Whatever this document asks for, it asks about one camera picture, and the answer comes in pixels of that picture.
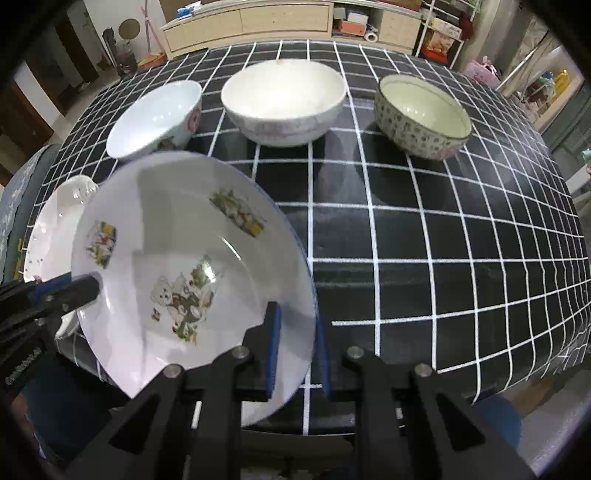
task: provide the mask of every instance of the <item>plate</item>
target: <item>plate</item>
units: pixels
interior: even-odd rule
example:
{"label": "plate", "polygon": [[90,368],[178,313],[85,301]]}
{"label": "plate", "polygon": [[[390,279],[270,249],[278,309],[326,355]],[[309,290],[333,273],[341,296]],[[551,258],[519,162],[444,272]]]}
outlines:
{"label": "plate", "polygon": [[79,309],[97,359],[130,397],[162,368],[211,363],[282,309],[275,390],[244,403],[242,424],[278,410],[310,365],[316,294],[288,220],[250,179],[214,158],[153,154],[120,169],[80,219],[72,276],[92,274]]}
{"label": "plate", "polygon": [[[95,182],[77,175],[62,183],[45,203],[31,232],[23,276],[25,281],[51,280],[70,271],[72,243],[78,220],[96,193]],[[76,312],[61,318],[56,338],[71,335],[78,327]]]}

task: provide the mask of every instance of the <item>white bowl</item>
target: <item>white bowl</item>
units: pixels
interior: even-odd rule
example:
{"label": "white bowl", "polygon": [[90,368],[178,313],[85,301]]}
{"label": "white bowl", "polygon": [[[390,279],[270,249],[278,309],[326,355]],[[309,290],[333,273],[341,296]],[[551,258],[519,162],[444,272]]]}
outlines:
{"label": "white bowl", "polygon": [[201,120],[201,85],[192,80],[167,83],[131,105],[107,138],[107,153],[134,160],[155,150],[182,150]]}
{"label": "white bowl", "polygon": [[271,147],[324,135],[343,108],[346,88],[332,68],[307,60],[270,60],[235,73],[222,103],[240,131]]}
{"label": "white bowl", "polygon": [[431,160],[455,154],[470,138],[472,121],[443,90],[410,75],[388,75],[375,94],[375,121],[403,150]]}

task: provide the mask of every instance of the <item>floral bowl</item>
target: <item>floral bowl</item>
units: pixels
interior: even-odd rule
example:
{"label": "floral bowl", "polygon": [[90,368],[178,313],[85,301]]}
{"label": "floral bowl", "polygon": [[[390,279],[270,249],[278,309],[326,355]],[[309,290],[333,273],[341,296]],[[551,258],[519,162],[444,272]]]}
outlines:
{"label": "floral bowl", "polygon": [[107,138],[107,154],[135,160],[156,150],[182,150],[201,120],[201,85],[181,80],[162,85],[119,117]]}
{"label": "floral bowl", "polygon": [[430,160],[454,155],[470,138],[472,122],[448,94],[410,75],[388,75],[375,94],[380,130],[410,154]]}

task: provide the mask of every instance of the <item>paper towel roll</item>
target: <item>paper towel roll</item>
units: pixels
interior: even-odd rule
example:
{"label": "paper towel roll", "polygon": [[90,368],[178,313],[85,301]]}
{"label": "paper towel roll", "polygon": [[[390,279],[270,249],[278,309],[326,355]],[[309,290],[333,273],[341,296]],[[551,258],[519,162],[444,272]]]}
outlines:
{"label": "paper towel roll", "polygon": [[366,32],[363,36],[365,40],[375,43],[378,41],[378,36],[374,32]]}

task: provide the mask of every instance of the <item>table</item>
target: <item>table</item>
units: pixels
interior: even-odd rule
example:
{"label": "table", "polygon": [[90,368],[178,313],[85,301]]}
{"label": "table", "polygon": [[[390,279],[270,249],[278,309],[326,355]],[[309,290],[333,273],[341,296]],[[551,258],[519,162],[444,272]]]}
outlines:
{"label": "table", "polygon": [[[258,61],[320,61],[350,95],[333,128],[310,145],[248,141],[225,115],[227,78]],[[474,134],[457,157],[409,157],[376,128],[376,80],[425,78],[458,100]],[[383,49],[276,41],[195,52],[107,88],[74,126],[38,194],[38,211],[68,177],[101,184],[121,163],[105,153],[114,122],[170,81],[204,88],[189,150],[234,165],[277,202],[313,269],[320,315],[387,362],[427,362],[468,400],[581,362],[589,339],[589,259],[564,180],[521,110],[488,87]],[[108,380],[82,333],[63,354]],[[353,405],[322,397],[316,360],[302,387],[256,429],[347,433]]]}

